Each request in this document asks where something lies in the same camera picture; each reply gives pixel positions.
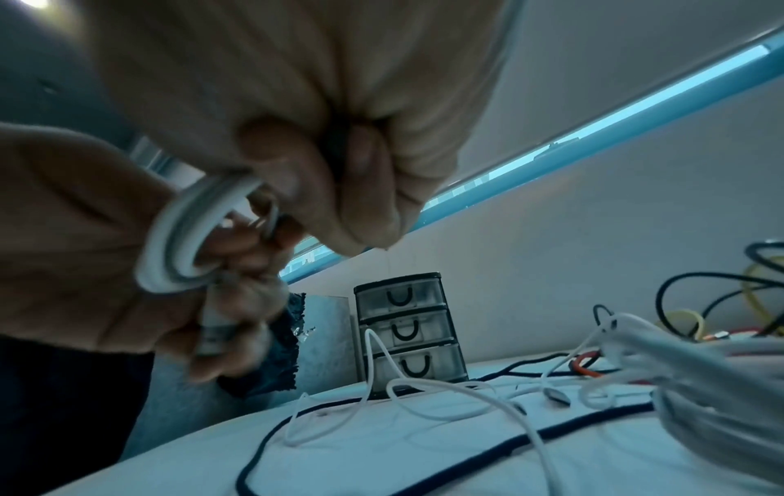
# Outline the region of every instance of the plastic drawer organizer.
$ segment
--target plastic drawer organizer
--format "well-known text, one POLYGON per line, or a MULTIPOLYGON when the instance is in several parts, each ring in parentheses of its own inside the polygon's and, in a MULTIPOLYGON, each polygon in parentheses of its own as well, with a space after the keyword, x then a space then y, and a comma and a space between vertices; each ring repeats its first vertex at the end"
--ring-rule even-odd
MULTIPOLYGON (((371 328, 411 378, 460 382, 468 379, 466 362, 443 295, 441 274, 406 275, 354 288, 362 362, 367 368, 364 332, 371 328)), ((373 393, 382 393, 397 377, 380 350, 373 349, 376 379, 373 393)))

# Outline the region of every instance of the person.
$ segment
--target person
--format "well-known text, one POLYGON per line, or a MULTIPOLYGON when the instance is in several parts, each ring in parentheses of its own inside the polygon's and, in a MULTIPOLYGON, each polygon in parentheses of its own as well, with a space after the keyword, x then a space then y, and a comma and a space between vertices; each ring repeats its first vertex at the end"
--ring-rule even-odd
POLYGON ((152 295, 132 275, 176 192, 88 136, 0 125, 0 381, 11 391, 0 492, 40 494, 116 461, 152 353, 181 361, 195 381, 255 368, 270 343, 263 323, 287 300, 277 273, 305 232, 349 256, 398 241, 455 171, 521 4, 53 5, 49 19, 142 132, 207 173, 251 169, 287 220, 270 241, 238 222, 202 246, 202 259, 242 274, 220 288, 217 310, 243 326, 223 355, 196 357, 203 292, 152 295), (336 117, 351 122, 338 177, 316 146, 336 117), (90 365, 66 378, 52 364, 62 356, 90 365), (117 428, 108 432, 106 418, 117 428))

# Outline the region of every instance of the yellow cable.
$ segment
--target yellow cable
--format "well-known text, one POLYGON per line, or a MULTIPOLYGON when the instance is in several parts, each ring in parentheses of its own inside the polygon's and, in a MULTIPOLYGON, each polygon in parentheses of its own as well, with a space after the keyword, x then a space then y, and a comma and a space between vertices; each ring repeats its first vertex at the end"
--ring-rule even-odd
MULTIPOLYGON (((705 333, 707 332, 707 326, 705 325, 705 319, 702 318, 698 312, 694 310, 673 310, 668 311, 664 315, 666 315, 667 319, 671 322, 673 319, 677 319, 678 317, 688 317, 690 319, 694 319, 697 323, 697 332, 694 334, 694 339, 697 341, 701 341, 705 337, 705 333)), ((656 325, 664 328, 664 324, 661 321, 656 322, 656 325)))
MULTIPOLYGON (((784 256, 782 255, 776 255, 769 257, 768 259, 777 263, 784 262, 784 256)), ((760 268, 762 268, 760 264, 753 263, 746 268, 746 271, 743 272, 743 275, 755 277, 755 274, 760 268)), ((767 308, 765 308, 759 298, 754 294, 751 283, 746 281, 741 282, 741 291, 743 291, 743 299, 746 300, 746 304, 748 304, 751 310, 754 311, 757 319, 759 319, 763 327, 773 322, 775 317, 768 311, 767 308)), ((784 326, 776 329, 776 331, 781 334, 784 332, 784 326)))

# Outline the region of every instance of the ceiling light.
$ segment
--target ceiling light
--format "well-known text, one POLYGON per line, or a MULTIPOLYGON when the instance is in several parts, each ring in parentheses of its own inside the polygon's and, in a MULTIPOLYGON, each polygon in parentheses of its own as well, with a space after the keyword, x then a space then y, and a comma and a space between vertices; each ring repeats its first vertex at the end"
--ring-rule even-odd
POLYGON ((49 0, 19 0, 23 4, 36 9, 45 9, 49 7, 49 0))

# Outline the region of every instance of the drawer handle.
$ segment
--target drawer handle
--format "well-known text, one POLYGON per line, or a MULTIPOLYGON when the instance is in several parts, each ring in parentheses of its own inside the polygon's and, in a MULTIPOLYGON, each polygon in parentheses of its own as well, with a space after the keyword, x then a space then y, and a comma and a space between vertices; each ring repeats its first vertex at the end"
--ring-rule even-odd
POLYGON ((419 333, 419 320, 414 320, 414 331, 407 336, 398 333, 398 326, 392 324, 392 334, 400 341, 411 341, 413 338, 417 337, 416 335, 419 333))
POLYGON ((395 306, 406 306, 407 304, 411 303, 411 299, 414 298, 414 291, 411 289, 411 286, 408 286, 408 292, 406 293, 406 299, 398 302, 392 296, 391 291, 386 292, 386 299, 390 301, 391 304, 395 306))
POLYGON ((406 375, 410 378, 423 378, 430 371, 430 355, 425 355, 425 366, 419 372, 412 372, 406 363, 406 359, 400 360, 400 365, 403 367, 403 371, 406 375))

